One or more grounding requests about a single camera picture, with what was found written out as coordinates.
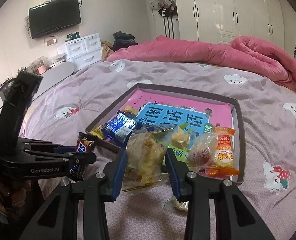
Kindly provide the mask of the left hand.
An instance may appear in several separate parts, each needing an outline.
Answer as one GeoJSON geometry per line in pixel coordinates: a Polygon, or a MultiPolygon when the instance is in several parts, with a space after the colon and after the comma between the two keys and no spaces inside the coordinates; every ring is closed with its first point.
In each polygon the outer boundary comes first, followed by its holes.
{"type": "Polygon", "coordinates": [[[19,239],[43,203],[36,180],[18,184],[15,189],[0,183],[0,239],[19,239]]]}

